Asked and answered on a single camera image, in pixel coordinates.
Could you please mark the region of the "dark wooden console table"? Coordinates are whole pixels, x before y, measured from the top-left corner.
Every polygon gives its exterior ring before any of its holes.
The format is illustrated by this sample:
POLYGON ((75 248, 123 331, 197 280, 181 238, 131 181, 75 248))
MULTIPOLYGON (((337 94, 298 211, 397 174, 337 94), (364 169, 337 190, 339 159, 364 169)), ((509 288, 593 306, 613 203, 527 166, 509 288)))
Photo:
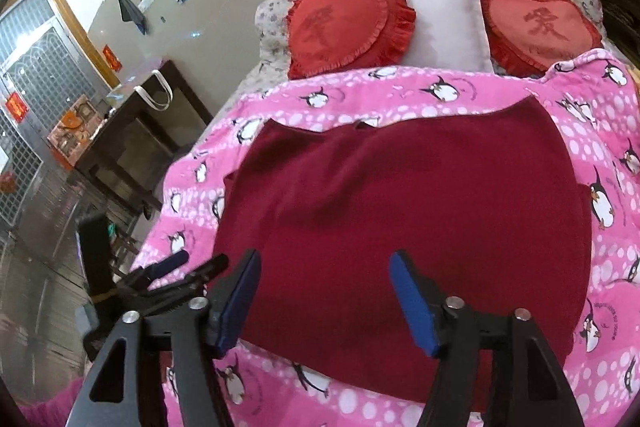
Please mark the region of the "dark wooden console table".
POLYGON ((127 88, 114 91, 115 106, 75 169, 109 202, 137 215, 160 209, 157 185, 213 114, 169 58, 144 65, 127 88))

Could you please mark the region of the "left red heart cushion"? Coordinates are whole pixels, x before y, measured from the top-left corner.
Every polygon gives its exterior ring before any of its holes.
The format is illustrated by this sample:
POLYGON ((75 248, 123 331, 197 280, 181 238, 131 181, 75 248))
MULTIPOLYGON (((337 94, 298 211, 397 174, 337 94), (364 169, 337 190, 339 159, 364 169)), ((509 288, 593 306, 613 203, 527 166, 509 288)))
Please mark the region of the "left red heart cushion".
POLYGON ((408 0, 295 0, 286 16, 290 66, 299 80, 397 65, 416 30, 408 0))

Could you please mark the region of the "pink penguin blanket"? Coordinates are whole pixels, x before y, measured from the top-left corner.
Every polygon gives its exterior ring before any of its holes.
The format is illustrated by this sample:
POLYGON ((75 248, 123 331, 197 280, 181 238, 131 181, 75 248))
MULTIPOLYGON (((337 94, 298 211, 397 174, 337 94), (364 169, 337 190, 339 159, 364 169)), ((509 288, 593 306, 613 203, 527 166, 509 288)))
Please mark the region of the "pink penguin blanket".
POLYGON ((565 365, 590 426, 620 421, 639 394, 639 109, 630 72, 595 50, 538 79, 387 66, 326 74, 239 98, 164 181, 163 209, 136 265, 178 249, 205 259, 224 209, 222 178, 239 166, 266 120, 312 131, 480 115, 536 98, 562 134, 577 176, 594 186, 598 217, 587 301, 565 365))

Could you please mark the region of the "dark cloth on wall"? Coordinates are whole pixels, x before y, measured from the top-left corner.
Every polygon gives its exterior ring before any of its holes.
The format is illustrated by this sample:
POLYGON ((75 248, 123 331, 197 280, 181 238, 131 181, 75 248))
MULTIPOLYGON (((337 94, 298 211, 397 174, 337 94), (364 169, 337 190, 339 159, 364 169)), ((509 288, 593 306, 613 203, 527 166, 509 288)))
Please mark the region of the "dark cloth on wall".
POLYGON ((133 23, 137 30, 146 35, 148 25, 144 14, 132 0, 117 0, 120 12, 120 19, 124 23, 133 23))

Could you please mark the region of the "small wooden stool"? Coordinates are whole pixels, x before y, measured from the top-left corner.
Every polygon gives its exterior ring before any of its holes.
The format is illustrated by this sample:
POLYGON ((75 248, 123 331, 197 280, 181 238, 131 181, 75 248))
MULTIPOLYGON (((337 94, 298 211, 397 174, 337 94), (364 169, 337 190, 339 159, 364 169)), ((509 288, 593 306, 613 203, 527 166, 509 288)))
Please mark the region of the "small wooden stool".
POLYGON ((119 268, 126 265, 139 254, 137 242, 115 222, 108 222, 107 232, 110 238, 113 267, 119 268))

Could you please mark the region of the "metal security door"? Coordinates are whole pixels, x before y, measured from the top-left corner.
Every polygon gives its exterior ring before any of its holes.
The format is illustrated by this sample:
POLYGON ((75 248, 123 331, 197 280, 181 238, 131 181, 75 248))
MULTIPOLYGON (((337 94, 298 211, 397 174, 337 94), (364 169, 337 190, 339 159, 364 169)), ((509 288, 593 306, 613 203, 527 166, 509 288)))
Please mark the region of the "metal security door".
POLYGON ((49 134, 80 98, 105 112, 111 85, 56 0, 11 0, 1 13, 1 230, 54 255, 74 221, 85 179, 49 134))

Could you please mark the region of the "white pillow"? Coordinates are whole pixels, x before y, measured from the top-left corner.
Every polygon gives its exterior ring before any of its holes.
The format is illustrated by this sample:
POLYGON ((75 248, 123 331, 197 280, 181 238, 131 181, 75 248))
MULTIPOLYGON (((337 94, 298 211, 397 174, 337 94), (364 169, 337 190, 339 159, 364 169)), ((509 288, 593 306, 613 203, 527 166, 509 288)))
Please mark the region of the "white pillow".
POLYGON ((416 26, 401 64, 456 72, 492 72, 480 0, 407 0, 416 26))

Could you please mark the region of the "dark red fleece garment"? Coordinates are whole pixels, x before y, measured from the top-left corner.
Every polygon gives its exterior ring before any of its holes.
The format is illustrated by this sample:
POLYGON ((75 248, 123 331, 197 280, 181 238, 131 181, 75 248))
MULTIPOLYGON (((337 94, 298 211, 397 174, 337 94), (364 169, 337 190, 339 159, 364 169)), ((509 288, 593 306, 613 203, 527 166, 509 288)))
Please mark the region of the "dark red fleece garment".
POLYGON ((474 309, 529 310, 565 360, 590 246, 588 188, 549 113, 524 98, 378 128, 268 121, 224 181, 214 249, 262 257, 246 341, 345 384, 422 401, 435 363, 413 342, 390 283, 395 251, 474 309))

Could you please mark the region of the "right red heart cushion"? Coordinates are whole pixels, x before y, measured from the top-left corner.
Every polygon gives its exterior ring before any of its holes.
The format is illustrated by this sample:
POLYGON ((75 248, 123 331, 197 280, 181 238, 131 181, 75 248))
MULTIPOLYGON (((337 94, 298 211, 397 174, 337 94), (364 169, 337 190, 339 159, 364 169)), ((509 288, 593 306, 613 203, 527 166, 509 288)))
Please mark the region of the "right red heart cushion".
POLYGON ((602 44, 570 0, 480 0, 492 59, 515 77, 542 75, 602 44))

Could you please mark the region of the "red heart cushion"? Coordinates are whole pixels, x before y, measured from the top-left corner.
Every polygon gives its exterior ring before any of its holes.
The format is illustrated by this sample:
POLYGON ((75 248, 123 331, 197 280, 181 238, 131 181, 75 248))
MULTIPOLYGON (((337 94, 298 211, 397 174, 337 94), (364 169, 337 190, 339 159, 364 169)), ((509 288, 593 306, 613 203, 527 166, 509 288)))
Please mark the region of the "red heart cushion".
POLYGON ((290 66, 299 80, 397 65, 416 30, 408 0, 295 0, 286 16, 290 66))
POLYGON ((570 0, 480 0, 492 59, 515 77, 542 75, 602 44, 570 0))

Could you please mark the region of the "orange gift box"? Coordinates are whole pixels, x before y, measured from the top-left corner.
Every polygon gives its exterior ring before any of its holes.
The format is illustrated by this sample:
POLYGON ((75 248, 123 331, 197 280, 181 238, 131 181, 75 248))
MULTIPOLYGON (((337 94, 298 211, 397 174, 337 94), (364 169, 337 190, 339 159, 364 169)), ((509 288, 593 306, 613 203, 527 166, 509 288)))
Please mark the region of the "orange gift box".
POLYGON ((68 169, 76 166, 103 124, 104 116, 83 94, 63 114, 47 136, 54 155, 68 169))

